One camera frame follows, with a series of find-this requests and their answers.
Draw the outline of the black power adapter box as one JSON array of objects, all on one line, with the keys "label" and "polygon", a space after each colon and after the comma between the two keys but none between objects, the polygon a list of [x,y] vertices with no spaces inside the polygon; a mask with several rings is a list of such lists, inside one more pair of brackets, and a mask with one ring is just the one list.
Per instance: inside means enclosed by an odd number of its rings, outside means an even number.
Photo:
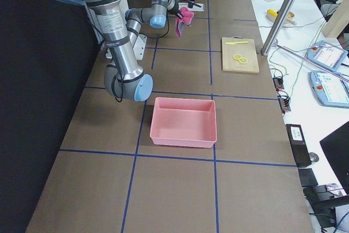
[{"label": "black power adapter box", "polygon": [[298,124],[286,124],[285,127],[296,165],[299,168],[310,166],[311,160],[301,126]]}]

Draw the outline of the yellow plastic knife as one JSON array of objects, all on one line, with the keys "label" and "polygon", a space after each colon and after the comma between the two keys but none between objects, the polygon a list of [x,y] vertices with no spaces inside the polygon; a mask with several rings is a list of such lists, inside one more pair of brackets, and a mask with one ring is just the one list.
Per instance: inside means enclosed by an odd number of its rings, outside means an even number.
[{"label": "yellow plastic knife", "polygon": [[249,41],[227,41],[224,44],[226,44],[226,45],[245,45],[248,43],[249,43]]}]

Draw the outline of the pink grey cleaning cloth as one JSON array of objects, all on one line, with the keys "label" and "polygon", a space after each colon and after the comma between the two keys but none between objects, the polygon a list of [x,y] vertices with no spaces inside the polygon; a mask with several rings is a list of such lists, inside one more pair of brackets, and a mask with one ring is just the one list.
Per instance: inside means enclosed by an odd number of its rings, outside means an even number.
[{"label": "pink grey cleaning cloth", "polygon": [[177,17],[175,20],[177,38],[180,38],[182,36],[184,27],[189,26],[194,17],[194,12],[190,11],[187,7],[182,7],[179,11],[182,17]]}]

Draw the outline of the aluminium frame post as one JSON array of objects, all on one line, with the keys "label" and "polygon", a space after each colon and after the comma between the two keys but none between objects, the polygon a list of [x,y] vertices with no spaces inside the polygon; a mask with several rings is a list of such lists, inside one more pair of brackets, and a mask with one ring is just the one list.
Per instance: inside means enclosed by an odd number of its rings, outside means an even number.
[{"label": "aluminium frame post", "polygon": [[272,45],[275,44],[277,35],[279,34],[281,30],[281,26],[283,25],[284,21],[286,20],[288,16],[288,12],[290,11],[293,3],[295,0],[284,0],[281,8],[279,10],[279,13],[276,17],[276,20],[274,21],[271,30],[267,36],[267,39],[261,49],[261,55],[267,56]]}]

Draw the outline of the orange black circuit board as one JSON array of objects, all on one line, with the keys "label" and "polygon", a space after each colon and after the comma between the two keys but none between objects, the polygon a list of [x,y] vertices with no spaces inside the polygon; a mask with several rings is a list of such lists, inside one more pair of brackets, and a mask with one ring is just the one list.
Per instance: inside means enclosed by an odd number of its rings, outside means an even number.
[{"label": "orange black circuit board", "polygon": [[284,90],[284,80],[282,76],[273,77],[273,83],[277,91]]}]

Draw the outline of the black monitor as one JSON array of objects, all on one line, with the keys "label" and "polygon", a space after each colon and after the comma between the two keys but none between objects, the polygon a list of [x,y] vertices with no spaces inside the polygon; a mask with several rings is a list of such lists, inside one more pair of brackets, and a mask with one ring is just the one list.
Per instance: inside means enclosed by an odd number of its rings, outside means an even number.
[{"label": "black monitor", "polygon": [[323,138],[320,145],[338,181],[348,191],[348,123]]}]

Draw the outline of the lemon slice near board centre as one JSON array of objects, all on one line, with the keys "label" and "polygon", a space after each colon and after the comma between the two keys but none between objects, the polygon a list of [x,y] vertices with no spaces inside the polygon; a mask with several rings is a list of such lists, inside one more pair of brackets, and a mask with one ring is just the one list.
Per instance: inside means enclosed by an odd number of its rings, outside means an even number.
[{"label": "lemon slice near board centre", "polygon": [[238,62],[241,64],[247,64],[248,60],[245,57],[241,57],[238,59]]}]

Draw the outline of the blue teach pendant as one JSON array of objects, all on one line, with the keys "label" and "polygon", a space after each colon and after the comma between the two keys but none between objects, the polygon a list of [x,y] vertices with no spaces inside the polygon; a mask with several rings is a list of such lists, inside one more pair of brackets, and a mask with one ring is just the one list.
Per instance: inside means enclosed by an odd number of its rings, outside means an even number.
[{"label": "blue teach pendant", "polygon": [[348,109],[348,82],[325,71],[311,71],[309,74],[315,97],[321,105]]},{"label": "blue teach pendant", "polygon": [[331,71],[337,71],[347,55],[348,51],[342,49],[340,45],[333,45],[321,40],[307,50],[305,57]]}]

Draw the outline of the lemon slice near board edge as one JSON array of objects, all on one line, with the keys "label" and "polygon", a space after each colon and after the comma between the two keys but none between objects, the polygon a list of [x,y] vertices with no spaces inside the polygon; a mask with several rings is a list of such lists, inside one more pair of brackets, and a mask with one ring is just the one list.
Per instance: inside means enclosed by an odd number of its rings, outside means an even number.
[{"label": "lemon slice near board edge", "polygon": [[236,55],[233,56],[233,59],[236,60],[236,61],[239,61],[241,59],[241,55],[236,54]]}]

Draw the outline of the white tray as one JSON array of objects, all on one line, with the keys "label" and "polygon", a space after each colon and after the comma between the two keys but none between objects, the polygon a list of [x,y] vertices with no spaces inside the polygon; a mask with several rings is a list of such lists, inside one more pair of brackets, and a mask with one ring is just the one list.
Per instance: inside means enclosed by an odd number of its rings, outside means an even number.
[{"label": "white tray", "polygon": [[202,3],[199,3],[197,5],[193,5],[192,8],[190,8],[188,6],[188,3],[179,2],[178,5],[179,5],[179,9],[187,8],[189,11],[192,11],[192,12],[204,12],[204,4],[202,4]]}]

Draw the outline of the near blue teach pendant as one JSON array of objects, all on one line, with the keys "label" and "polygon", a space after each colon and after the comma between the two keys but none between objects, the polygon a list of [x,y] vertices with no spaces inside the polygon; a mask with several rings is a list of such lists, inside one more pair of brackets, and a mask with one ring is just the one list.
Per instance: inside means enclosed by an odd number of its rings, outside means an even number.
[{"label": "near blue teach pendant", "polygon": [[348,82],[325,71],[311,71],[309,74],[315,97],[321,105],[348,109]]}]

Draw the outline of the far blue teach pendant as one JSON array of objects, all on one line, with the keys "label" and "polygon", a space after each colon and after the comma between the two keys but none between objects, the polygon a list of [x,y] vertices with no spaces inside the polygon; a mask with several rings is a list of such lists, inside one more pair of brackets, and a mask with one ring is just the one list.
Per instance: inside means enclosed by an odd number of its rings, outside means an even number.
[{"label": "far blue teach pendant", "polygon": [[337,71],[347,55],[348,51],[342,49],[340,45],[333,45],[321,40],[307,50],[305,57],[331,71]]}]

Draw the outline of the bamboo cutting board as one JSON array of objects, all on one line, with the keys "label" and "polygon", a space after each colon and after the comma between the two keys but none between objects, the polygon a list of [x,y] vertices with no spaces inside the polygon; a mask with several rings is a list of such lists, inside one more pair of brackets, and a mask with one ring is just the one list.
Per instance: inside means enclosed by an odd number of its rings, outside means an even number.
[{"label": "bamboo cutting board", "polygon": [[221,39],[222,70],[226,72],[258,74],[260,72],[253,39]]}]

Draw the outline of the light wooden box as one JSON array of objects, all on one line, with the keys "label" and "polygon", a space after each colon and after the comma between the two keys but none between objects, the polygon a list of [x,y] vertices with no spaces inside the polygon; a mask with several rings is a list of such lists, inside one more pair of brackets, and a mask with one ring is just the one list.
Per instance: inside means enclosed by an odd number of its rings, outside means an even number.
[{"label": "light wooden box", "polygon": [[343,0],[324,26],[322,33],[326,38],[336,38],[348,25],[348,0]]}]

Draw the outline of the pink plastic bin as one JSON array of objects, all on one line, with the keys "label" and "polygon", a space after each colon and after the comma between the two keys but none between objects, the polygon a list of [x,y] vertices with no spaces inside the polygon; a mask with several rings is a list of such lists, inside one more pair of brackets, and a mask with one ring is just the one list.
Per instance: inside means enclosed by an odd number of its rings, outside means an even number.
[{"label": "pink plastic bin", "polygon": [[215,101],[157,97],[150,138],[156,145],[212,148],[217,141]]}]

